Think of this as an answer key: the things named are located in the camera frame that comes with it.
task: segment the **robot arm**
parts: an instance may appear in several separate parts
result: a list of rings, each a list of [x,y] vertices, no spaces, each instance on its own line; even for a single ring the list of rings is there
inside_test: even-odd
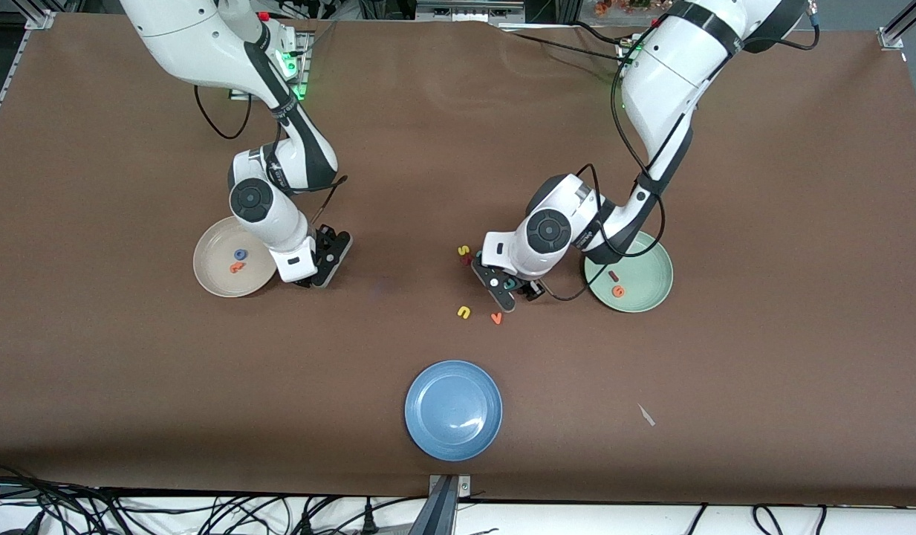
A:
[[[122,6],[169,74],[196,85],[237,89],[270,106],[288,139],[234,157],[227,176],[230,209],[244,228],[263,240],[282,280],[312,278],[312,284],[328,284],[351,237],[343,233],[343,247],[330,255],[335,262],[323,262],[316,257],[317,243],[333,244],[335,234],[325,227],[328,235],[314,239],[305,217],[287,197],[329,187],[338,169],[335,152],[284,75],[282,58],[288,51],[278,47],[295,43],[292,28],[258,20],[248,0],[122,0]]]
[[[597,264],[620,261],[657,204],[692,142],[699,98],[749,36],[780,38],[800,20],[807,0],[680,0],[644,33],[622,82],[622,100],[650,163],[624,206],[579,177],[553,177],[512,233],[488,233],[475,273],[505,311],[516,288],[542,289],[543,277],[572,244]]]

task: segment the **blue plate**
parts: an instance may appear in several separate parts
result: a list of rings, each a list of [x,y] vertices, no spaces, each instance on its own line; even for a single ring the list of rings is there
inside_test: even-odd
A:
[[[404,400],[404,423],[425,453],[467,461],[487,450],[501,429],[501,393],[483,369],[464,361],[433,363]]]

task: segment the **metal clamp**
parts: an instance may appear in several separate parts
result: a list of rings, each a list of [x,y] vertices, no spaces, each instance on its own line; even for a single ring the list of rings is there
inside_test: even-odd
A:
[[[0,111],[2,110],[2,101],[5,100],[5,95],[9,92],[9,84],[12,84],[12,78],[16,77],[16,69],[19,68],[19,62],[22,61],[22,52],[25,51],[26,45],[29,44],[30,37],[32,37],[32,30],[26,30],[25,35],[22,37],[22,42],[19,43],[16,57],[12,60],[12,67],[9,67],[9,74],[6,75],[5,82],[2,84],[2,89],[0,89]]]
[[[877,30],[877,40],[881,48],[885,51],[900,50],[903,48],[903,34],[914,26],[916,26],[916,0],[910,0],[910,3],[885,27]]]
[[[433,475],[428,478],[428,494],[435,490],[435,484],[443,476]],[[458,475],[458,498],[467,498],[471,495],[471,475]]]
[[[461,489],[458,480],[462,477],[468,478],[467,491],[471,491],[470,476],[431,476],[433,487],[408,535],[451,535],[454,532]]]
[[[12,0],[12,3],[26,18],[25,30],[47,30],[56,11],[68,11],[78,4],[71,0]]]

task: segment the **brown paper backdrop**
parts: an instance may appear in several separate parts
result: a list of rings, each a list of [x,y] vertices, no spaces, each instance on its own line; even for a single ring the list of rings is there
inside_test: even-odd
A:
[[[338,24],[305,106],[350,175],[322,222],[353,250],[325,291],[227,300],[190,255],[230,215],[234,153],[274,133],[264,106],[219,139],[125,18],[60,15],[0,114],[0,461],[131,487],[403,495],[465,472],[486,497],[916,504],[900,55],[827,33],[814,52],[736,58],[666,195],[665,304],[544,298],[494,325],[455,248],[512,230],[544,179],[586,162],[622,202],[636,172],[611,68],[484,24]],[[244,104],[205,97],[232,131]],[[549,281],[577,277],[572,255]],[[401,407],[455,358],[492,374],[504,423],[445,464]]]

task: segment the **beige plate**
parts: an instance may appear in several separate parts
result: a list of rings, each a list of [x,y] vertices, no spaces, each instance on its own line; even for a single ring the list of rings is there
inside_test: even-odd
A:
[[[241,270],[233,273],[230,265],[237,262],[233,254],[239,248],[247,251],[247,258]],[[263,288],[275,272],[276,263],[263,241],[248,233],[233,216],[207,228],[193,250],[193,274],[197,282],[220,297],[253,294]]]

